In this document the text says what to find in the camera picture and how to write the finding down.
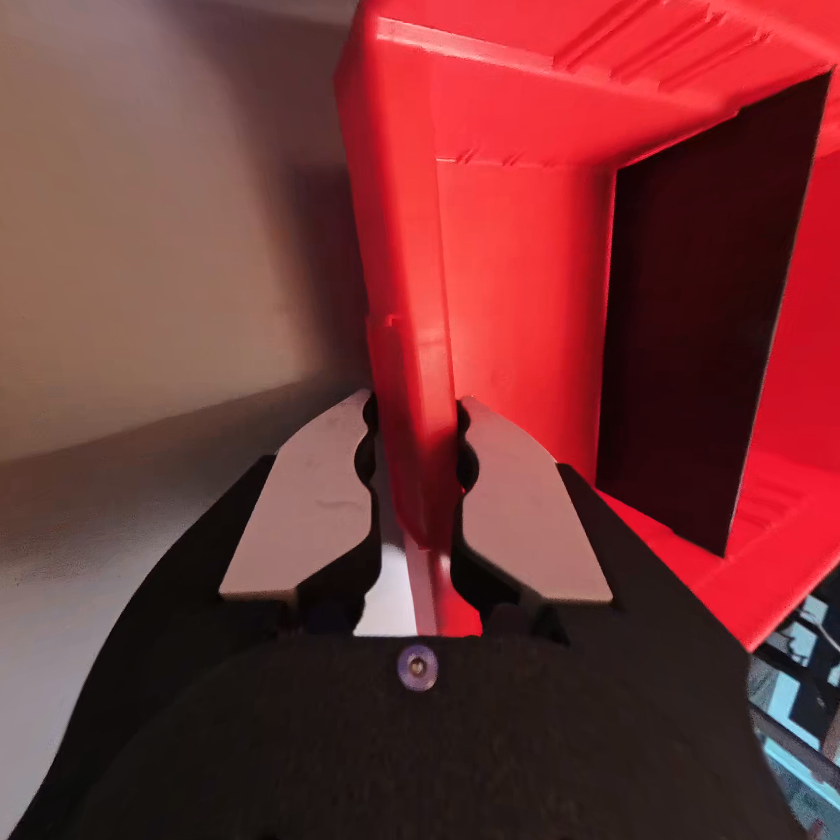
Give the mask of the red plastic bin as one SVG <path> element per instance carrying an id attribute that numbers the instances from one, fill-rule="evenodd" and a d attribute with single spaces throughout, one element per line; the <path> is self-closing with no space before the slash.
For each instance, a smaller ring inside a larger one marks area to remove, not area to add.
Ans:
<path id="1" fill-rule="evenodd" d="M 616 174 L 831 71 L 724 556 L 595 484 Z M 574 467 L 749 651 L 838 567 L 838 2 L 358 2 L 335 90 L 421 633 L 460 400 Z"/>

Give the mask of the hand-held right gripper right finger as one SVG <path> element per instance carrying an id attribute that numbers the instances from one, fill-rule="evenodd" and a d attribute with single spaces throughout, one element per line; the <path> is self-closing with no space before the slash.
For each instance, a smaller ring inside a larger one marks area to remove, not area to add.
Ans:
<path id="1" fill-rule="evenodd" d="M 469 604 L 610 604 L 551 453 L 472 395 L 458 415 L 451 581 Z"/>

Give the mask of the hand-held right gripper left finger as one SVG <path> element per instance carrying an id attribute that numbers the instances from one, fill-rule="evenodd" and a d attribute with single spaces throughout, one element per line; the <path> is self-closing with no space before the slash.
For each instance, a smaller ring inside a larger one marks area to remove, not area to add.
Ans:
<path id="1" fill-rule="evenodd" d="M 382 569 L 375 396 L 363 388 L 277 450 L 219 594 L 285 603 L 362 601 Z"/>

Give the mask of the black bin divider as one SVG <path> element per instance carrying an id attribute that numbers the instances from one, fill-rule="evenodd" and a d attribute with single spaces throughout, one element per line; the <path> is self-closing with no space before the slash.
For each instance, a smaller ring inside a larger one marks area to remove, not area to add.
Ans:
<path id="1" fill-rule="evenodd" d="M 595 484 L 719 557 L 832 76 L 616 174 Z"/>

